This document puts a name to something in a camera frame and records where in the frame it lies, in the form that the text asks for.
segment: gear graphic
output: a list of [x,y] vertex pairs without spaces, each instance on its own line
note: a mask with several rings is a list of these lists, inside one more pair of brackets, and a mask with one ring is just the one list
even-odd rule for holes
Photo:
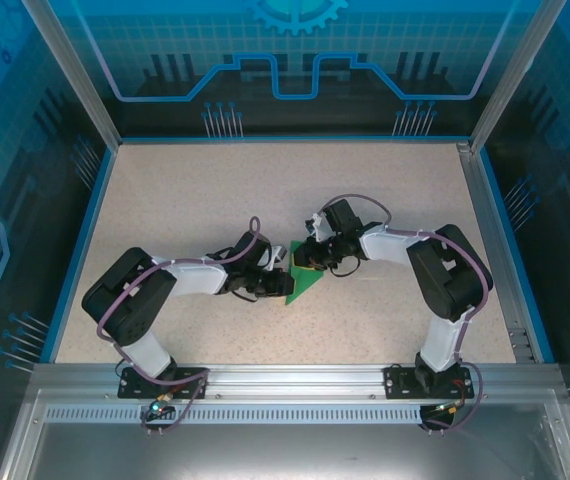
[[325,28],[327,20],[336,20],[338,10],[347,0],[246,0],[254,12],[254,20],[262,20],[265,28],[276,27],[279,34],[301,30],[311,34],[314,28]]
[[19,0],[0,0],[0,45],[8,51],[23,32],[23,13]]

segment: green triangular object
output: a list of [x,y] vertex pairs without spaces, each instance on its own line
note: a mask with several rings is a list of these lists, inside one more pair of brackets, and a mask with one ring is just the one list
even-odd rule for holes
[[289,274],[294,279],[294,293],[287,296],[285,305],[289,305],[296,300],[301,293],[314,285],[323,276],[323,272],[320,270],[297,267],[294,265],[294,250],[296,250],[301,243],[303,242],[292,242],[290,245]]

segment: black mounting bracket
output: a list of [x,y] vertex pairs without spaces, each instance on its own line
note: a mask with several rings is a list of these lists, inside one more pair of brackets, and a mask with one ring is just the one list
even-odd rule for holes
[[383,384],[387,400],[420,400],[443,399],[457,400],[461,398],[460,389],[454,380],[460,380],[465,385],[465,399],[474,398],[474,385],[468,368],[455,365],[437,374],[437,384],[429,393],[416,378],[416,367],[402,367],[394,364],[383,369]]
[[[201,372],[207,370],[206,368],[176,368],[173,372],[173,380],[179,380],[181,378],[191,377],[192,375],[197,375]],[[181,389],[175,391],[172,396],[177,400],[189,400],[194,395],[196,388],[198,387],[198,380],[194,380],[190,383],[186,383]],[[136,399],[148,399],[153,400],[160,395],[167,393],[174,387],[167,387],[161,385],[155,385],[148,382],[143,377],[141,377],[136,370],[131,367],[123,369],[121,373],[120,383],[118,385],[118,398],[136,398]],[[205,398],[205,390],[207,389],[207,384],[203,386],[200,393],[196,396],[197,400]]]

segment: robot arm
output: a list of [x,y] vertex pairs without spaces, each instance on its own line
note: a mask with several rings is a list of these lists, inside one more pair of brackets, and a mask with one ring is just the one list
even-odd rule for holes
[[[437,376],[456,363],[459,338],[467,317],[483,298],[483,285],[473,267],[456,250],[428,235],[395,233],[380,223],[363,226],[349,203],[340,200],[306,224],[311,234],[293,255],[297,266],[333,271],[347,256],[387,260],[411,266],[423,299],[432,311],[427,338],[416,358],[416,377],[426,391]],[[480,267],[488,288],[493,282],[461,230],[446,225],[435,234],[464,250]]]
[[[254,246],[238,260],[224,265],[211,264],[212,260],[231,259],[243,252],[253,237],[254,233],[246,232],[236,246],[203,257],[203,263],[174,263],[154,272],[118,305],[104,330],[145,374],[158,380],[173,380],[175,363],[151,330],[169,296],[230,292],[238,295],[236,291],[241,288],[256,299],[292,293],[292,277],[281,268],[275,268],[285,257],[285,248],[271,245],[262,235],[258,235]],[[135,278],[162,262],[164,259],[152,257],[141,248],[129,249],[85,294],[83,309],[98,323]]]

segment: speckled beige surface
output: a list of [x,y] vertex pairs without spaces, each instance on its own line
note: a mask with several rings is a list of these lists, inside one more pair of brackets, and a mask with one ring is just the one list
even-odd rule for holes
[[[483,245],[454,145],[283,143],[145,145],[120,149],[92,237],[58,362],[114,362],[80,307],[94,281],[128,248],[201,256],[233,245],[252,215],[273,243],[306,236],[304,220],[330,197],[373,196],[399,228],[455,223]],[[380,220],[353,200],[364,221]],[[170,299],[154,329],[180,363],[355,364],[413,362],[430,318],[411,269],[364,262],[345,279],[326,275],[289,306],[232,295]],[[495,292],[475,318],[463,354],[513,362]]]

